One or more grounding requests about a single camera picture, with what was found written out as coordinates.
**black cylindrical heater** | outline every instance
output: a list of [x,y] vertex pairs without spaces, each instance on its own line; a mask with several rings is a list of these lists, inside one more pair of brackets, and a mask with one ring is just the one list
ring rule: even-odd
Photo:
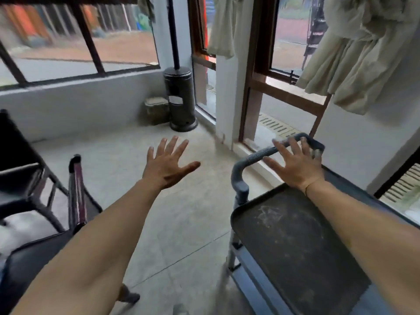
[[169,112],[171,114],[169,125],[175,131],[190,131],[198,125],[194,112],[194,83],[191,70],[179,66],[172,0],[168,0],[168,21],[174,65],[174,67],[167,68],[163,73],[166,91],[169,96]]

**person's right arm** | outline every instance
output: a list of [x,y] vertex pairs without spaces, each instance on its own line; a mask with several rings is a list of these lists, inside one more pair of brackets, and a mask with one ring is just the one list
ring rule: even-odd
[[293,138],[289,142],[294,154],[274,142],[285,167],[271,158],[265,162],[312,200],[398,314],[420,314],[420,230],[336,189],[325,181],[320,157],[312,159],[307,142],[302,150]]

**person's left hand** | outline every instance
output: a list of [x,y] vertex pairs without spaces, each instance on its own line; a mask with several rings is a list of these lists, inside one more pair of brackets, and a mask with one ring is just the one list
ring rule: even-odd
[[160,141],[157,147],[156,157],[154,157],[153,147],[147,151],[147,164],[143,171],[143,179],[147,179],[152,184],[162,190],[176,185],[187,174],[196,170],[201,163],[194,161],[185,167],[178,166],[178,160],[184,153],[188,145],[188,140],[184,140],[174,151],[177,136],[172,137],[166,146],[166,138]]

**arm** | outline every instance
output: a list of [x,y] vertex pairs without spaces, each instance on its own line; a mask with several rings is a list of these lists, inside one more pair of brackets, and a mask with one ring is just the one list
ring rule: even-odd
[[109,314],[147,214],[162,189],[196,170],[178,160],[188,141],[162,139],[156,157],[147,153],[143,177],[125,195],[83,227],[48,263],[25,292],[12,315]]
[[398,314],[418,314],[420,230],[337,190],[324,180],[321,159],[311,158],[307,142],[302,150],[294,139],[289,142],[294,154],[274,142],[285,167],[270,158],[265,162],[312,200]]

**cart handle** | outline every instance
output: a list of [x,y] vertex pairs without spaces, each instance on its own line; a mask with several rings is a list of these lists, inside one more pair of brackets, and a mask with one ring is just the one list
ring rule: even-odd
[[[319,149],[321,153],[324,151],[325,146],[322,143],[316,141],[312,137],[309,137],[309,135],[305,133],[298,133],[293,136],[293,138],[295,138],[296,141],[299,141],[302,137],[305,137],[307,139],[309,146],[313,150]],[[287,139],[283,140],[281,143],[285,147],[290,146]],[[271,156],[272,154],[275,154],[276,152],[278,152],[276,147],[267,147],[253,154],[250,154],[247,158],[243,158],[234,164],[234,167],[232,169],[232,175],[231,175],[231,184],[234,190],[236,191],[235,206],[242,205],[248,201],[249,185],[247,185],[244,179],[242,178],[242,172],[244,171],[244,169],[262,160],[263,157]]]

